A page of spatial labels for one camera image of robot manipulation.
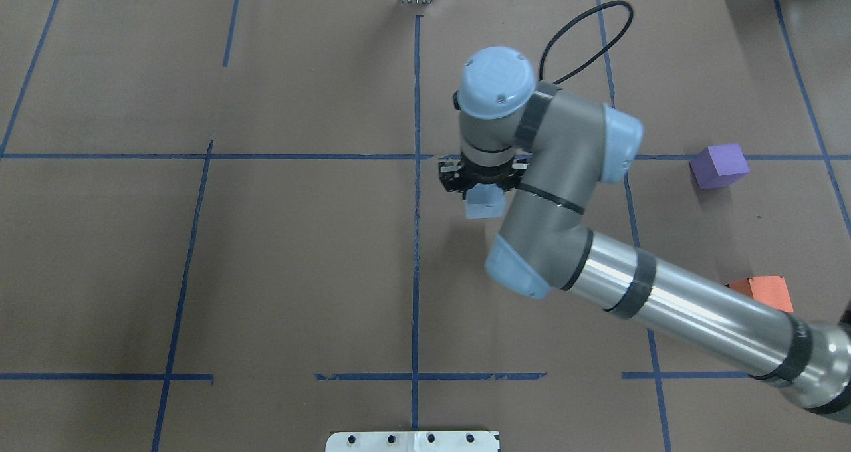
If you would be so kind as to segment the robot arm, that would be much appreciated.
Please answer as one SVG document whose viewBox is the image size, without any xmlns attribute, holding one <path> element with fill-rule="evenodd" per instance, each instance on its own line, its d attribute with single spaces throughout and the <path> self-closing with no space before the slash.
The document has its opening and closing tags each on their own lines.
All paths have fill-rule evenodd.
<svg viewBox="0 0 851 452">
<path fill-rule="evenodd" d="M 465 59 L 452 100 L 459 157 L 437 167 L 469 217 L 502 209 L 490 279 L 528 298 L 569 292 L 604 314 L 695 346 L 811 415 L 849 422 L 849 327 L 735 292 L 588 219 L 596 192 L 636 159 L 642 123 L 538 79 L 513 47 Z"/>
</svg>

